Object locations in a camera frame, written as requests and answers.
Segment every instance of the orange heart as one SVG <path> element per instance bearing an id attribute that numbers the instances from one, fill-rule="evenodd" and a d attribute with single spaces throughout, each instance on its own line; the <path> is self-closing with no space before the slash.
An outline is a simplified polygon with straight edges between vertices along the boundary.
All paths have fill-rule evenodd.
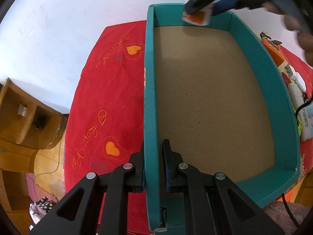
<path id="1" fill-rule="evenodd" d="M 120 151 L 118 150 L 117 147 L 115 147 L 114 143 L 109 141 L 106 146 L 105 146 L 106 153 L 108 155 L 114 155 L 114 156 L 119 156 Z"/>
<path id="2" fill-rule="evenodd" d="M 130 55 L 135 55 L 138 50 L 141 50 L 141 47 L 139 47 L 139 46 L 130 46 L 130 47 L 126 47 L 126 49 L 127 49 L 127 52 Z"/>

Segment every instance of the metal rivet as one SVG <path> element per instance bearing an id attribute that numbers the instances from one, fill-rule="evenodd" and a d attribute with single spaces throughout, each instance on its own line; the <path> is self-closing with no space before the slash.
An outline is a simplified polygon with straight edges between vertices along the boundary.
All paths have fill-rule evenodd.
<path id="1" fill-rule="evenodd" d="M 88 178 L 88 179 L 94 179 L 95 177 L 96 177 L 96 173 L 94 173 L 94 172 L 89 172 L 86 175 L 86 178 Z"/>
<path id="2" fill-rule="evenodd" d="M 133 167 L 133 165 L 130 164 L 130 163 L 125 163 L 125 164 L 123 165 L 123 168 L 124 168 L 124 169 L 131 169 L 132 167 Z"/>
<path id="3" fill-rule="evenodd" d="M 225 174 L 222 173 L 222 172 L 218 172 L 215 177 L 218 179 L 218 180 L 223 180 L 225 179 Z"/>
<path id="4" fill-rule="evenodd" d="M 188 168 L 188 164 L 187 164 L 187 163 L 180 163 L 180 164 L 178 165 L 178 167 L 179 167 L 180 169 L 187 169 L 187 168 Z"/>

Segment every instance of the wooden floor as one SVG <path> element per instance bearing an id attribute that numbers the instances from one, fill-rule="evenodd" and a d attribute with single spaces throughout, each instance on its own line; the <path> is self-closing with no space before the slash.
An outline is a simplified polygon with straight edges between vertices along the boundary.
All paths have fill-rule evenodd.
<path id="1" fill-rule="evenodd" d="M 56 197 L 57 200 L 60 200 L 65 194 L 63 169 L 65 133 L 54 148 L 39 150 L 34 163 L 34 174 L 37 176 L 41 173 L 53 172 L 59 162 L 59 167 L 55 172 L 39 175 L 36 178 L 36 184 Z"/>

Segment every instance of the black clamp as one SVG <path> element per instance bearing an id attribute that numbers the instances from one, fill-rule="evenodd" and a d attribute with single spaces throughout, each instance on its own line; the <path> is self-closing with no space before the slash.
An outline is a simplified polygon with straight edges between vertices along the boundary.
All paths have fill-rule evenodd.
<path id="1" fill-rule="evenodd" d="M 225 174 L 201 173 L 162 143 L 166 188 L 184 193 L 186 235 L 283 235 L 284 231 Z"/>
<path id="2" fill-rule="evenodd" d="M 104 193 L 105 204 L 99 235 L 127 234 L 128 193 L 144 190 L 144 153 L 130 156 L 129 162 L 111 173 L 94 172 L 83 177 L 31 230 L 30 235 L 96 234 Z"/>

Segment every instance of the black cable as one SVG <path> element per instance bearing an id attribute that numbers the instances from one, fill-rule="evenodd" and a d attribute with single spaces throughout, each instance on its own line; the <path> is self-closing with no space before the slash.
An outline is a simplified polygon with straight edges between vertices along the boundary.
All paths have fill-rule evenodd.
<path id="1" fill-rule="evenodd" d="M 290 211 L 290 209 L 289 209 L 289 207 L 287 205 L 287 202 L 286 202 L 286 199 L 285 199 L 285 194 L 282 194 L 281 197 L 283 198 L 283 203 L 284 203 L 284 206 L 285 206 L 285 208 L 287 210 L 288 215 L 290 216 L 290 219 L 295 224 L 295 226 L 297 228 L 299 228 L 300 227 L 299 223 L 297 222 L 297 220 L 295 219 L 294 215 L 292 214 L 292 212 Z"/>

